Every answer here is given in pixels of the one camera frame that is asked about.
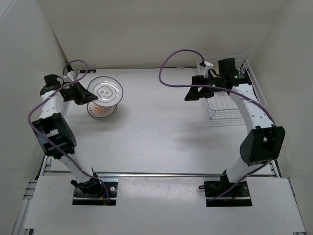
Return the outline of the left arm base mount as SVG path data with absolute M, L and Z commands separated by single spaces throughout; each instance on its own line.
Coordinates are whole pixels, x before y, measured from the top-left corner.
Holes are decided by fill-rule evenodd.
M 118 181 L 104 181 L 106 187 L 98 180 L 90 179 L 85 183 L 75 180 L 70 182 L 74 186 L 72 205 L 77 206 L 115 206 L 117 202 Z

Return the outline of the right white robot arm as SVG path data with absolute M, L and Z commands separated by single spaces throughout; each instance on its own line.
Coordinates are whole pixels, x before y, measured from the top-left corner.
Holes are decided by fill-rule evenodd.
M 247 129 L 239 159 L 226 170 L 227 179 L 220 182 L 221 193 L 230 196 L 242 177 L 278 158 L 286 133 L 260 105 L 249 75 L 236 69 L 234 58 L 219 60 L 218 72 L 210 62 L 203 61 L 200 65 L 204 67 L 203 75 L 193 76 L 193 87 L 185 100 L 211 98 L 215 92 L 225 91 L 238 107 Z

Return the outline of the orange sunburst plate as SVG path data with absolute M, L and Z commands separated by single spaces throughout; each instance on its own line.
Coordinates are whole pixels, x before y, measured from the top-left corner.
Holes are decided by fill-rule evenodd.
M 87 112 L 89 115 L 91 115 L 93 118 L 105 118 L 109 115 L 113 114 L 116 110 L 117 106 L 111 106 L 111 107 L 103 107 L 96 105 L 93 102 L 90 102 L 87 104 Z

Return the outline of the white plate green rim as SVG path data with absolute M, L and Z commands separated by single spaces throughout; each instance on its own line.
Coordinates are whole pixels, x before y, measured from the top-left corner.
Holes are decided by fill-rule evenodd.
M 93 103 L 102 107 L 115 106 L 124 96 L 121 84 L 109 76 L 99 76 L 91 80 L 88 91 L 97 97 Z

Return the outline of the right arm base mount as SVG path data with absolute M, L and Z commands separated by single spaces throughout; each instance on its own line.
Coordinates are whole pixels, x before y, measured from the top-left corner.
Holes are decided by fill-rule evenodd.
M 198 189 L 204 190 L 206 206 L 209 208 L 252 206 L 247 182 L 230 183 L 226 171 L 218 181 L 204 181 Z

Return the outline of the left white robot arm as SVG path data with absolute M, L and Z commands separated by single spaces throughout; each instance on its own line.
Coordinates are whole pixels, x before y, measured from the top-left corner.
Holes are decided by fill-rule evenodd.
M 82 193 L 97 197 L 104 190 L 103 185 L 92 168 L 85 170 L 79 165 L 75 156 L 76 138 L 62 115 L 64 102 L 73 100 L 77 105 L 84 105 L 96 100 L 97 96 L 79 82 L 61 83 L 59 78 L 56 74 L 44 77 L 45 86 L 40 91 L 44 102 L 42 112 L 30 125 L 45 155 L 62 162 L 75 176 L 71 184 Z

